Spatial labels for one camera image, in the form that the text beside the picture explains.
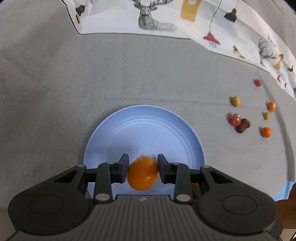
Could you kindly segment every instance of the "plate rim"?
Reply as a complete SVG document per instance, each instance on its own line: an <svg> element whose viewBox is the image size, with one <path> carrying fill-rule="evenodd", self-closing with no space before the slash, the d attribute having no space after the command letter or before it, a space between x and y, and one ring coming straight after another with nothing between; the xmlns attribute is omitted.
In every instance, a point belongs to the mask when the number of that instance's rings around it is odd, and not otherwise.
<svg viewBox="0 0 296 241"><path fill-rule="evenodd" d="M166 108L163 108L163 107L159 107L159 106L156 106L156 105L146 105L146 104L142 104L142 105L132 105L132 106L128 106L128 107L125 107L125 108L122 108L122 109L119 109L119 110L117 110L117 111L115 111L115 112L113 112L112 114L110 114L109 116L107 116L96 128L95 128L95 130L93 131L93 133L91 134L91 136L90 136L90 138L89 138L89 140L88 140L88 142L87 142L87 145L86 145L86 147L85 147L85 151L84 151L84 155L83 155L83 163L85 162L85 155L86 155L86 152L87 152L87 150L88 150L88 147L89 147L89 143L90 143L90 141L91 141L91 139L92 139L92 137L93 137L93 135L96 133L96 131L97 131L97 129L101 126L101 125L103 125L104 124L104 122L106 122L109 118L111 118L113 115L115 115L115 114L117 114L117 113L119 113L119 112L121 112L121 111L124 111L124 110L127 110L127 109L130 109L130 108L135 108L135 107L153 107L153 108L157 108L157 109L161 109L161 110L164 110L164 111L168 111L169 113L171 113L171 114L173 114L173 115L175 115L175 116L177 116L179 119L181 119L189 128L190 128L190 130L194 133L194 135L195 135L195 137L196 137L196 139L198 140L198 142L199 142L199 144L200 144L200 147L201 147L201 150L202 150L202 155L203 155L203 159L204 159L204 165L206 164L206 158L205 158L205 151L204 151L204 148L203 148L203 146L202 146L202 143L201 143L201 141L200 141L200 138L198 137L198 135L196 134L196 132L195 132L195 130L182 118L182 117L180 117L178 114L176 114L175 112L173 112L173 111L170 111L170 110L168 110L168 109L166 109Z"/></svg>

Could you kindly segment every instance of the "brown wooden surface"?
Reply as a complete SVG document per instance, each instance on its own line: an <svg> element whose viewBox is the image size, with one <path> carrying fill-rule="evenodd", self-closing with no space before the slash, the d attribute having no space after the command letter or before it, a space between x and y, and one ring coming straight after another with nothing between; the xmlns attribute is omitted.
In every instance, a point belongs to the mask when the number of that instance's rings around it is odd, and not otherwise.
<svg viewBox="0 0 296 241"><path fill-rule="evenodd" d="M296 184L290 192L289 199L276 202L283 228L296 229Z"/></svg>

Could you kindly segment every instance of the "round plate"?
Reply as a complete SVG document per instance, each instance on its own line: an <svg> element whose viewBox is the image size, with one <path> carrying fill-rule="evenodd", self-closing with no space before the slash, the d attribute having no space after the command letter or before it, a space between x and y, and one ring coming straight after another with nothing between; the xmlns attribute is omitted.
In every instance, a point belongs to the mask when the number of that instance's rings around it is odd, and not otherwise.
<svg viewBox="0 0 296 241"><path fill-rule="evenodd" d="M103 162L117 162L123 153L129 155L130 164L142 154L164 154L168 162L181 162L192 169L205 164L194 130L175 113L157 106L131 106L108 116L91 135L83 163L87 168L97 168ZM112 184L112 193L113 198L117 194L172 197L174 187L174 184L163 184L158 177L148 190L136 191L126 180L124 184ZM94 183L89 183L88 191L92 196Z"/></svg>

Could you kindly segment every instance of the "plastic wrapped orange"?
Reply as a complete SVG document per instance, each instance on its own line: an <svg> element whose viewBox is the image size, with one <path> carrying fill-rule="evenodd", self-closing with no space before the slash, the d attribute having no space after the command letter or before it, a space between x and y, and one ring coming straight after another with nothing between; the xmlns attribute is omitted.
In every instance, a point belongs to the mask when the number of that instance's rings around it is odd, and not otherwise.
<svg viewBox="0 0 296 241"><path fill-rule="evenodd" d="M269 127L263 127L261 130L261 135L263 137L269 138L271 137L272 130Z"/></svg>
<svg viewBox="0 0 296 241"><path fill-rule="evenodd" d="M152 187L158 176L156 156L139 156L128 168L127 180L129 185L144 191Z"/></svg>
<svg viewBox="0 0 296 241"><path fill-rule="evenodd" d="M274 112L276 110L276 104L275 102L271 101L267 104L267 109L270 111L270 112Z"/></svg>

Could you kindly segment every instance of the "yellow tag print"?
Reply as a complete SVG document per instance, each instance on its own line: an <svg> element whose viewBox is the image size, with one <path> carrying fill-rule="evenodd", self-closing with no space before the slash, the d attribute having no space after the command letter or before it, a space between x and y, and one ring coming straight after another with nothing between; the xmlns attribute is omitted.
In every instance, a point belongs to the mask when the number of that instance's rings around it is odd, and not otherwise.
<svg viewBox="0 0 296 241"><path fill-rule="evenodd" d="M181 9L181 18L195 22L196 13L202 0L184 0Z"/></svg>

